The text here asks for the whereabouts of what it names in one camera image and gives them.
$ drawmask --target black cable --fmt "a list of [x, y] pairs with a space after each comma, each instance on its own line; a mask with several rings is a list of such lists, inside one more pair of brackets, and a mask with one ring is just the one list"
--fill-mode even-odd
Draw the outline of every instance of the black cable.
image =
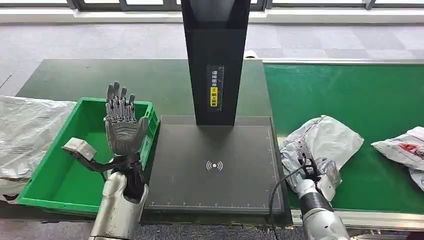
[[303, 163], [302, 165], [300, 165], [299, 168], [297, 168], [296, 170], [292, 171], [291, 173], [289, 173], [287, 176], [281, 178], [281, 180], [279, 182], [277, 182], [277, 184], [274, 187], [274, 190], [272, 190], [272, 194], [271, 197], [269, 198], [269, 220], [271, 222], [272, 225], [272, 230], [274, 231], [274, 235], [275, 235], [275, 239], [276, 240], [280, 240], [280, 238], [278, 237], [277, 231], [276, 231], [276, 224], [274, 223], [274, 218], [273, 218], [273, 204], [274, 204], [274, 196], [276, 194], [276, 191], [279, 187], [279, 185], [284, 182], [284, 180], [286, 180], [287, 178], [291, 177], [293, 174], [299, 172], [306, 164], [307, 159], [306, 156], [303, 155]]
[[103, 179], [103, 182], [105, 182], [105, 183], [106, 183], [106, 177], [105, 177], [105, 175], [103, 174], [103, 172], [99, 172], [99, 174], [101, 175], [101, 178]]

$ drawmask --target black pad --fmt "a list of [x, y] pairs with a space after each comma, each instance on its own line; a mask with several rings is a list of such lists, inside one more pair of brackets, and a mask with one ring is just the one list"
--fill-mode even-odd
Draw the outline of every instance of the black pad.
[[[162, 116], [143, 215], [156, 210], [186, 217], [231, 214], [200, 223], [267, 224], [269, 197], [282, 176], [277, 156], [270, 117], [237, 117], [235, 126], [201, 126], [194, 116]], [[285, 184], [273, 207], [277, 223], [291, 222]]]

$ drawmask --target warning sticker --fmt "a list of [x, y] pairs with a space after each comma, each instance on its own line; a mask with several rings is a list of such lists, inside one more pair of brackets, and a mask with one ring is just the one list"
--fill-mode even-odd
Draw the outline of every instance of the warning sticker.
[[224, 66], [208, 65], [207, 66], [207, 108], [209, 112], [220, 112], [222, 109], [224, 87]]
[[216, 107], [218, 105], [218, 87], [210, 87], [210, 106]]

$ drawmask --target package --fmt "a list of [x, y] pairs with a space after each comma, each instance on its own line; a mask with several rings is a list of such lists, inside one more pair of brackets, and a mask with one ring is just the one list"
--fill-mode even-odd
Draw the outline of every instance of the package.
[[[280, 144], [280, 156], [283, 164], [284, 175], [288, 175], [301, 166], [298, 161], [299, 142], [306, 145], [307, 150], [318, 166], [326, 166], [324, 160], [335, 164], [340, 170], [343, 165], [359, 150], [364, 139], [336, 119], [322, 115], [313, 118], [299, 129], [292, 132]], [[296, 192], [299, 181], [305, 179], [303, 170], [298, 171], [287, 179], [291, 189]], [[335, 184], [340, 183], [340, 179], [333, 177]]]
[[75, 104], [0, 96], [0, 200], [21, 191]]
[[318, 169], [318, 174], [327, 176], [335, 188], [337, 188], [342, 182], [342, 178], [335, 161], [327, 159], [326, 157], [320, 157], [316, 161], [316, 168]]
[[424, 191], [424, 127], [371, 145], [386, 158], [407, 166], [413, 181]]

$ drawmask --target green conveyor belt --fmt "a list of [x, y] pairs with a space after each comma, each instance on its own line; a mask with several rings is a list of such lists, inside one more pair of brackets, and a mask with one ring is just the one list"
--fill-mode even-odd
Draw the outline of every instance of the green conveyor belt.
[[[407, 168], [370, 144], [424, 125], [424, 65], [265, 64], [279, 136], [331, 116], [364, 138], [341, 169], [333, 207], [424, 214], [424, 192]], [[290, 191], [290, 205], [299, 207]]]

